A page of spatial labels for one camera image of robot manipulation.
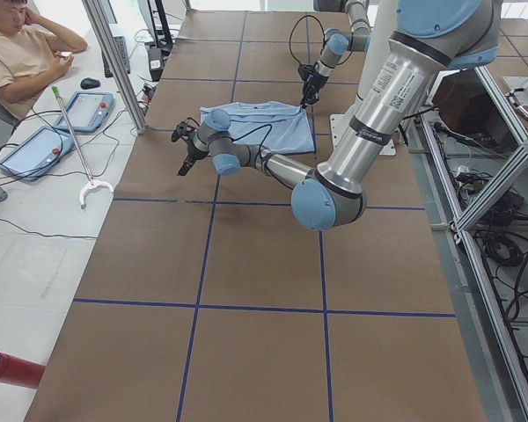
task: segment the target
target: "tablet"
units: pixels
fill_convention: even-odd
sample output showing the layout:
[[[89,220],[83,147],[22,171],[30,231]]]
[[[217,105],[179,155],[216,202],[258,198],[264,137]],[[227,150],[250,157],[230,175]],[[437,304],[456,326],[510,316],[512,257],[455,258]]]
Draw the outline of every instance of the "tablet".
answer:
[[[114,96],[108,92],[75,92],[66,104],[70,124],[75,132],[96,131],[114,105]],[[69,131],[64,117],[53,125],[56,129]]]
[[[0,170],[27,181],[45,174],[74,145],[69,134],[41,127],[0,160]]]

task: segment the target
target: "computer mouse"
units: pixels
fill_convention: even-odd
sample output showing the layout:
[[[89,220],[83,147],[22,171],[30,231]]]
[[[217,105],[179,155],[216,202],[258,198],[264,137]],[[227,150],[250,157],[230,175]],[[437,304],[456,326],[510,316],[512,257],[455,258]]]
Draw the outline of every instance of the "computer mouse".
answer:
[[[99,80],[98,79],[92,79],[91,77],[85,77],[82,81],[80,81],[80,88],[83,90],[90,90],[91,88],[98,88],[99,87]]]

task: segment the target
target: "red tube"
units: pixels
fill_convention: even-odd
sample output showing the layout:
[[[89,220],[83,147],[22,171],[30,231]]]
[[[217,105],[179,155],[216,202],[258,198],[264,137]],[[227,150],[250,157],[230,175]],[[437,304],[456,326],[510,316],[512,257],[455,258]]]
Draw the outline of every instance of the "red tube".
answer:
[[[37,389],[43,371],[43,365],[0,353],[0,382]]]

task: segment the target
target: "cloth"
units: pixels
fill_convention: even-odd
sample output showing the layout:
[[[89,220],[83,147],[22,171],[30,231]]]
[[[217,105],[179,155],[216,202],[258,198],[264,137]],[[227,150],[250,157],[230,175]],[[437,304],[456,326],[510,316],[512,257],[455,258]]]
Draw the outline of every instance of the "cloth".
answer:
[[[33,25],[24,26],[15,35],[0,32],[0,87],[47,70],[54,60],[50,46],[55,40],[56,35]],[[18,119],[23,119],[38,97],[39,95],[16,104],[0,99],[0,104]]]
[[[315,150],[307,114],[300,106],[269,101],[261,104],[230,103],[211,108],[202,107],[202,121],[211,110],[216,109],[225,110],[231,116],[229,132],[235,139],[270,123],[272,131],[263,144],[266,148],[280,154]],[[259,145],[267,131],[264,127],[237,143]]]

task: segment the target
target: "hand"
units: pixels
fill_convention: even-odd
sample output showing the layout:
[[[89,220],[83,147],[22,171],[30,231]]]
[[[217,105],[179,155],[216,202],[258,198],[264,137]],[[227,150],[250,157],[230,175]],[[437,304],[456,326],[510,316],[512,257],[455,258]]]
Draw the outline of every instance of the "hand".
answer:
[[[29,7],[26,8],[26,21],[24,22],[24,25],[39,24],[40,19],[41,15],[35,13]]]
[[[53,74],[55,79],[58,79],[59,77],[63,77],[67,74],[70,67],[72,66],[73,60],[74,60],[74,56],[71,56],[68,59],[64,60],[59,55],[55,55],[55,59],[50,64],[48,71]]]

